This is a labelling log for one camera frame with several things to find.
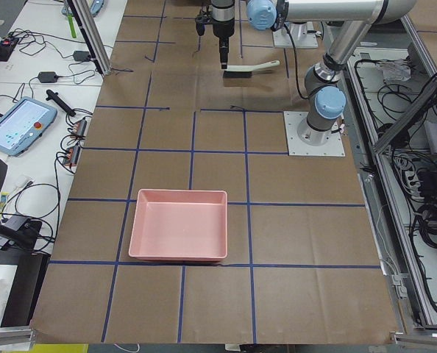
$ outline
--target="brush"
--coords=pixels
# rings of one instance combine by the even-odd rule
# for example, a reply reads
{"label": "brush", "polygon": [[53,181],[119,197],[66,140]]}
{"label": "brush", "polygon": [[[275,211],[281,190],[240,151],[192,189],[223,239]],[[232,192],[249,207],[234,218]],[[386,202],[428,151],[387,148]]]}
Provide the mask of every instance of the brush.
{"label": "brush", "polygon": [[265,70],[274,66],[279,66],[279,60],[269,61],[268,63],[258,65],[228,65],[224,71],[224,79],[248,79],[254,71]]}

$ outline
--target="green object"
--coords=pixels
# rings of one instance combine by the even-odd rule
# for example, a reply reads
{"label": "green object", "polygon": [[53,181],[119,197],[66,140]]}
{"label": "green object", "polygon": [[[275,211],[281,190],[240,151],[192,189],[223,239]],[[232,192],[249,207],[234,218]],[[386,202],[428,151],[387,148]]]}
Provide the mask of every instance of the green object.
{"label": "green object", "polygon": [[68,23],[70,24],[71,37],[72,38],[76,38],[77,37],[77,33],[74,30],[73,15],[72,14],[68,14]]}

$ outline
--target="blue tape grid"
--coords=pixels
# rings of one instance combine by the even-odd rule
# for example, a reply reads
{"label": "blue tape grid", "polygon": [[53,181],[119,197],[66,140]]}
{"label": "blue tape grid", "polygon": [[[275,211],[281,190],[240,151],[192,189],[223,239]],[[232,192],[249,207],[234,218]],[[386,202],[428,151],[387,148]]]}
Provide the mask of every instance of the blue tape grid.
{"label": "blue tape grid", "polygon": [[[160,16],[147,16],[147,15],[124,15],[124,17],[135,17],[135,18],[159,18],[160,19],[160,28],[157,34],[157,40],[118,40],[119,43],[154,43],[155,50],[153,58],[147,58],[148,60],[155,62],[157,59],[157,50],[160,44],[175,44],[175,42],[166,42],[160,41],[160,31],[161,26],[163,25],[163,19],[166,18],[164,16],[166,8],[166,0],[163,2],[162,14]],[[242,29],[242,21],[241,18],[241,8],[239,7],[239,15],[240,18],[237,20],[239,22],[239,35],[240,35],[240,53],[241,57],[243,57],[243,48],[244,47],[258,47],[258,48],[272,48],[270,46],[255,46],[255,45],[246,45],[243,44],[243,29]],[[199,37],[198,41],[198,50],[201,48],[201,38]],[[287,72],[287,77],[289,78],[289,67],[288,67],[288,58],[286,51],[284,50],[284,58],[285,58],[285,67]],[[112,307],[113,301],[113,293],[114,288],[116,286],[116,276],[117,270],[120,265],[122,266],[146,266],[146,267],[158,267],[158,266],[170,266],[170,265],[180,265],[182,267],[181,270],[181,289],[180,289],[180,308],[179,308],[179,322],[178,322],[178,331],[177,331],[177,342],[180,343],[182,340],[182,319],[183,319],[183,310],[184,310],[184,301],[185,301],[185,278],[187,267],[200,267],[204,266],[204,264],[191,264],[191,263],[151,263],[151,262],[126,262],[120,261],[121,256],[121,246],[125,233],[125,226],[127,222],[127,215],[129,205],[131,203],[136,203],[135,199],[132,199],[132,188],[135,179],[136,167],[138,164],[139,154],[141,151],[150,151],[150,152],[176,152],[176,153],[190,153],[191,154],[191,165],[190,165],[190,176],[189,176],[189,189],[193,188],[193,161],[195,154],[243,154],[245,158],[245,168],[246,168],[246,202],[229,202],[229,204],[234,205],[242,205],[246,206],[247,213],[247,223],[248,223],[248,244],[249,244],[249,263],[236,263],[236,264],[211,264],[207,265],[209,267],[228,267],[228,268],[249,268],[250,273],[250,290],[251,290],[251,312],[252,312],[252,337],[253,342],[257,343],[257,327],[256,327],[256,309],[255,309],[255,284],[254,284],[254,269],[255,268],[332,268],[332,269],[379,269],[379,265],[310,265],[310,264],[257,264],[253,261],[253,253],[252,253],[252,227],[251,227],[251,207],[259,207],[259,206],[272,206],[272,207],[365,207],[364,204],[308,204],[308,203],[274,203],[274,202],[251,202],[250,196],[250,187],[249,187],[249,160],[248,156],[250,154],[271,154],[271,155],[287,155],[287,152],[280,151],[248,151],[248,136],[247,136],[247,126],[246,126],[246,114],[247,113],[282,113],[280,111],[266,111],[266,110],[237,110],[237,109],[202,109],[201,111],[205,112],[235,112],[243,114],[243,124],[244,124],[244,151],[201,151],[195,150],[195,133],[196,133],[196,112],[193,114],[193,128],[192,128],[192,141],[191,141],[191,149],[190,150],[171,150],[171,149],[141,149],[141,138],[143,131],[143,124],[146,117],[147,110],[169,110],[169,107],[149,107],[149,93],[152,85],[152,76],[150,75],[148,90],[145,98],[144,106],[111,106],[111,105],[97,105],[99,108],[110,108],[110,109],[134,109],[134,110],[142,110],[142,123],[141,129],[138,135],[138,142],[135,149],[116,149],[116,148],[102,148],[102,147],[87,147],[84,149],[87,150],[119,150],[119,151],[134,151],[135,159],[132,167],[132,175],[129,184],[129,192],[127,199],[84,199],[84,198],[69,198],[69,201],[72,202],[124,202],[126,204],[124,211],[124,218],[122,221],[121,234],[118,242],[118,251],[116,255],[115,261],[77,261],[77,260],[50,260],[50,263],[53,264],[66,264],[66,265],[113,265],[113,278],[110,286],[110,295],[107,304],[106,316],[104,319],[104,328],[102,332],[102,342],[105,342],[105,338],[107,335],[107,327],[109,323],[110,310]]]}
{"label": "blue tape grid", "polygon": [[[129,209],[129,205],[131,203],[136,203],[136,200],[132,198],[132,188],[133,182],[135,178],[136,166],[138,164],[138,158],[140,157],[141,151],[152,151],[152,152],[177,152],[177,153],[190,153],[191,161],[190,161],[190,172],[189,172],[189,189],[193,188],[193,162],[194,155],[199,153],[224,153],[224,154],[243,154],[245,158],[245,172],[246,172],[246,201],[245,202],[229,202],[229,204],[246,206],[247,213],[247,225],[248,225],[248,244],[249,244],[249,263],[236,263],[229,265],[222,264],[212,264],[208,266],[215,267],[229,267],[229,268],[248,268],[250,275],[250,292],[251,292],[251,314],[252,314],[252,339],[254,343],[257,343],[257,322],[256,322],[256,307],[255,307],[255,279],[254,279],[254,269],[255,268],[333,268],[333,269],[379,269],[378,265],[311,265],[311,264],[257,264],[253,261],[253,253],[252,253],[252,223],[251,223],[251,211],[252,207],[259,206],[272,206],[272,207],[365,207],[364,204],[309,204],[309,203],[279,203],[279,202],[252,202],[250,195],[250,186],[249,186],[249,155],[251,154],[275,154],[275,155],[287,155],[287,152],[253,152],[248,151],[248,134],[247,134],[247,113],[254,113],[248,110],[209,110],[202,109],[201,111],[210,112],[210,111],[226,111],[226,112],[234,112],[237,114],[241,114],[243,116],[243,125],[244,125],[244,151],[200,151],[195,150],[195,138],[196,138],[196,122],[197,122],[197,114],[193,113],[193,126],[192,126],[192,138],[191,138],[191,149],[185,150],[172,150],[172,149],[141,149],[141,137],[143,131],[143,124],[146,119],[146,111],[148,110],[148,99],[149,93],[152,86],[152,77],[150,76],[148,90],[145,99],[145,107],[142,108],[143,117],[141,123],[141,130],[138,136],[138,142],[135,149],[104,149],[104,148],[86,148],[91,150],[128,150],[135,152],[134,166],[132,167],[132,175],[129,185],[128,197],[126,199],[96,199],[96,198],[69,198],[69,201],[76,202],[124,202],[126,204],[124,211],[124,219],[122,222],[121,228],[121,237],[118,242],[118,252],[116,255],[116,261],[64,261],[64,260],[52,260],[51,263],[54,264],[83,264],[83,265],[113,265],[114,272],[113,278],[111,282],[109,301],[107,305],[107,312],[104,320],[104,329],[102,333],[102,342],[105,341],[107,334],[107,327],[109,323],[110,310],[112,307],[113,301],[113,292],[114,287],[116,285],[116,276],[117,270],[120,265],[122,266],[149,266],[149,267],[158,267],[158,266],[169,266],[169,265],[180,265],[182,267],[181,270],[181,286],[180,286],[180,308],[179,308],[179,322],[178,322],[178,330],[177,330],[177,342],[180,343],[182,340],[182,320],[183,320],[183,312],[184,312],[184,302],[185,302],[185,278],[187,274],[187,268],[193,266],[204,266],[204,264],[190,264],[190,263],[144,263],[144,262],[136,262],[136,261],[120,261],[121,255],[121,246],[123,242],[123,237],[125,233],[125,226],[127,222],[127,213]],[[269,111],[260,111],[259,113],[278,113],[278,112],[269,112]]]}

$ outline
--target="tablet screen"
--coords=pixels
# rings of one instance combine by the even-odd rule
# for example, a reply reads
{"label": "tablet screen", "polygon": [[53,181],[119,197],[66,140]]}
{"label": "tablet screen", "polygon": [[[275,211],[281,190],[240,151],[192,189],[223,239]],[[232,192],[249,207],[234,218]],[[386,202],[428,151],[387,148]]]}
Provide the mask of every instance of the tablet screen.
{"label": "tablet screen", "polygon": [[11,149],[49,110],[33,101],[25,101],[0,123],[0,146]]}

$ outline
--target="blue joint cap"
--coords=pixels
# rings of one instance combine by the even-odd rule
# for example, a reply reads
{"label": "blue joint cap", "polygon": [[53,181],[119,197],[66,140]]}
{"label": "blue joint cap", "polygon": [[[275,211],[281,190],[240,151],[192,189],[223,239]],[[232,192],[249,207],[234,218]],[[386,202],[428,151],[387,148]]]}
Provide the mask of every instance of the blue joint cap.
{"label": "blue joint cap", "polygon": [[346,96],[337,87],[322,88],[315,98],[316,111],[325,119],[337,119],[346,107]]}
{"label": "blue joint cap", "polygon": [[271,0],[251,0],[246,6],[246,15],[254,28],[263,31],[272,27],[277,11]]}

